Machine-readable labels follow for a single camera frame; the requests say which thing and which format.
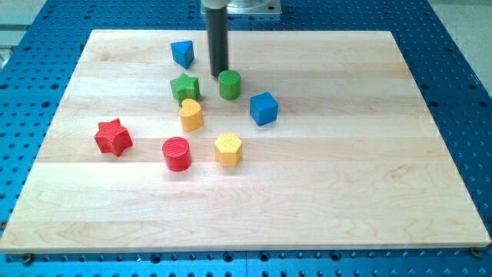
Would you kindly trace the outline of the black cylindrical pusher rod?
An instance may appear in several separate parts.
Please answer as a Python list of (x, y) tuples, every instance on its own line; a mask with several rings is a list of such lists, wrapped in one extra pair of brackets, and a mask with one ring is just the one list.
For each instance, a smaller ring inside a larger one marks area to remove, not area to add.
[(228, 13), (227, 8), (206, 8), (208, 50), (211, 74), (218, 77), (228, 69)]

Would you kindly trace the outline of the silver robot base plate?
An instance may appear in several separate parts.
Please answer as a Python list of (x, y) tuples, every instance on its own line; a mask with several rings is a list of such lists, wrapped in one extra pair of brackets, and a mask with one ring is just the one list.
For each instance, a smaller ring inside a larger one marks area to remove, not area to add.
[(227, 4), (228, 15), (232, 17), (280, 16), (281, 0), (220, 0), (201, 1), (201, 15), (205, 15), (207, 4)]

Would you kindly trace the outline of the white rod mount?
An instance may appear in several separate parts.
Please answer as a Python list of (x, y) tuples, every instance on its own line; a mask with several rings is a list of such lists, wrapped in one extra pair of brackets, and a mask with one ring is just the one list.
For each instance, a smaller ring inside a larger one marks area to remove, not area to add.
[(228, 6), (229, 0), (201, 0), (202, 5), (209, 9), (221, 9)]

